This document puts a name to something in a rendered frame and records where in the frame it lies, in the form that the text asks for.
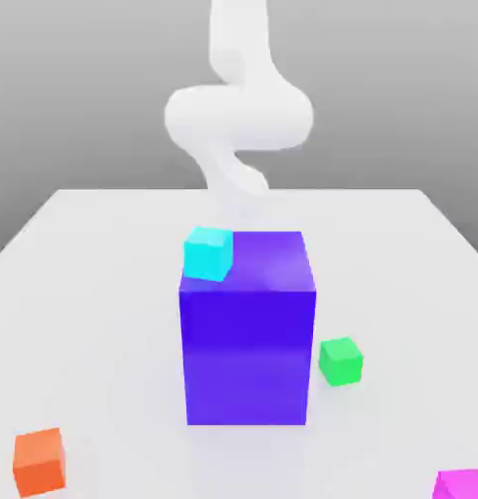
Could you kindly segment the small cyan cube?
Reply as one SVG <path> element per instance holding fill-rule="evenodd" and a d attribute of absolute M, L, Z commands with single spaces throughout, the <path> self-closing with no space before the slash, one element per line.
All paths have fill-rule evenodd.
<path fill-rule="evenodd" d="M 232 267 L 233 232 L 197 226 L 184 241 L 183 252 L 186 278 L 222 282 Z"/>

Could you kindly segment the small green cube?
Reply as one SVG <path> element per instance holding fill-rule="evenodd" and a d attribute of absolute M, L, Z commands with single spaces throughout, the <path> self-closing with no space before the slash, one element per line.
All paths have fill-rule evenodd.
<path fill-rule="evenodd" d="M 350 337 L 320 343 L 319 369 L 332 387 L 358 383 L 362 378 L 364 355 Z"/>

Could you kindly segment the small orange cube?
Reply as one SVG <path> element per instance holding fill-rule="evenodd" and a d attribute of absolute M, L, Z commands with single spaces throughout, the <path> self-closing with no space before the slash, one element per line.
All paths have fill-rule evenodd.
<path fill-rule="evenodd" d="M 17 435 L 13 474 L 21 498 L 65 488 L 65 453 L 60 429 Z"/>

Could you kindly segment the small magenta cube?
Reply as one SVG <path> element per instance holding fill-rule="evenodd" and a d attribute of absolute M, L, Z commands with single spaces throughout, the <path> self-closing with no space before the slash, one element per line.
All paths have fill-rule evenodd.
<path fill-rule="evenodd" d="M 439 471 L 432 499 L 478 499 L 478 469 Z"/>

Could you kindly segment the large purple box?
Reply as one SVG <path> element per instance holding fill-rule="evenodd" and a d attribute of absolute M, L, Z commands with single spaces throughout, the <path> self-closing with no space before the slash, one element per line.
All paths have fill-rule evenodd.
<path fill-rule="evenodd" d="M 221 282 L 183 277 L 179 315 L 190 425 L 302 425 L 316 286 L 299 231 L 237 232 Z"/>

